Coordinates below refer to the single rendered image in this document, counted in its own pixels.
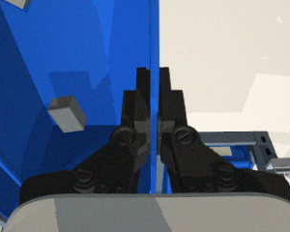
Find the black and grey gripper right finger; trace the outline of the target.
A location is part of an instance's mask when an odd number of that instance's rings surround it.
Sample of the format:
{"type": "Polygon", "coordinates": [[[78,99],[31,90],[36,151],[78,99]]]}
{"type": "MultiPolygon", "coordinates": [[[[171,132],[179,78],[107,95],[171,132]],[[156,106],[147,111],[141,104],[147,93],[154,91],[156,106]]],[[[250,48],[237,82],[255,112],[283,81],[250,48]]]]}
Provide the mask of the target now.
{"type": "Polygon", "coordinates": [[[290,201],[283,176],[239,169],[202,143],[198,131],[188,126],[183,90],[171,91],[169,67],[159,67],[157,155],[167,166],[172,193],[252,191],[290,201]]]}

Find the grey block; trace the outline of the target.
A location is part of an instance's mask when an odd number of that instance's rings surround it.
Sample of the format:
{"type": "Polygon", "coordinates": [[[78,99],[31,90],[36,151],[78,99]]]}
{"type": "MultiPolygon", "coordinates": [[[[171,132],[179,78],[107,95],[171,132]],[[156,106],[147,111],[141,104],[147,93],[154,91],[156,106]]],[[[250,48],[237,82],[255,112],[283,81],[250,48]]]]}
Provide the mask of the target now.
{"type": "Polygon", "coordinates": [[[52,99],[47,111],[63,132],[84,131],[86,116],[73,95],[52,99]]]}
{"type": "Polygon", "coordinates": [[[21,8],[22,10],[24,9],[24,7],[31,1],[31,0],[5,0],[19,8],[21,8]]]}

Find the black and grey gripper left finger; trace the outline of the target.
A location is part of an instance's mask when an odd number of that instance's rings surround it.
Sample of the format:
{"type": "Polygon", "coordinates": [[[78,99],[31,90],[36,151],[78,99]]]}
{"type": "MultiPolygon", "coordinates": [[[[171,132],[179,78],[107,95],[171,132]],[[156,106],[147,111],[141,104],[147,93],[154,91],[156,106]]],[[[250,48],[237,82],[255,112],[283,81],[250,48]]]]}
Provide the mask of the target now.
{"type": "Polygon", "coordinates": [[[63,193],[137,193],[141,166],[151,156],[150,70],[136,68],[135,90],[124,90],[120,127],[73,170],[27,178],[19,205],[63,193]]]}

